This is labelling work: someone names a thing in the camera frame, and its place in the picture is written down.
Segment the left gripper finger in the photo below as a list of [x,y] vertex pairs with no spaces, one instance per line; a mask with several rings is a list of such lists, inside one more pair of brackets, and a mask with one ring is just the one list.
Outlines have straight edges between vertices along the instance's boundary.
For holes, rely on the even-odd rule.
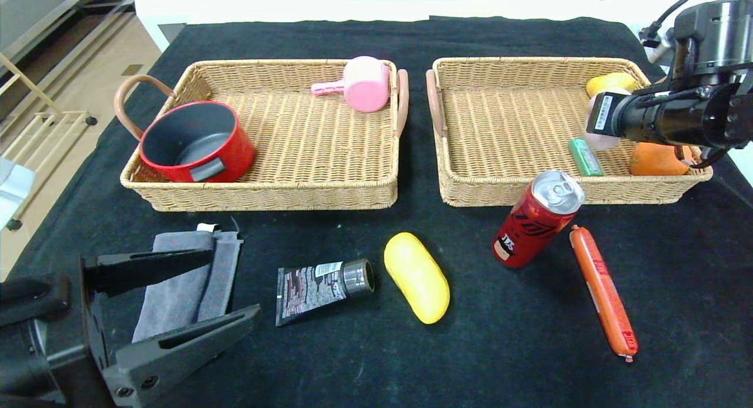
[[115,352],[103,378],[115,406],[145,407],[251,333],[255,304],[188,327],[151,336]]
[[194,248],[84,257],[82,288],[84,293],[123,295],[209,265],[214,253],[212,248]]

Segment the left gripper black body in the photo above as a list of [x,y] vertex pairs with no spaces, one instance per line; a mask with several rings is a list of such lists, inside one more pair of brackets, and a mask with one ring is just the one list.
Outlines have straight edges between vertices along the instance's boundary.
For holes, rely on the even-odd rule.
[[116,407],[119,384],[110,377],[102,304],[104,269],[118,255],[81,257],[66,272],[40,277],[41,298],[57,299],[34,320],[38,354],[44,358],[45,390],[39,399],[53,407]]

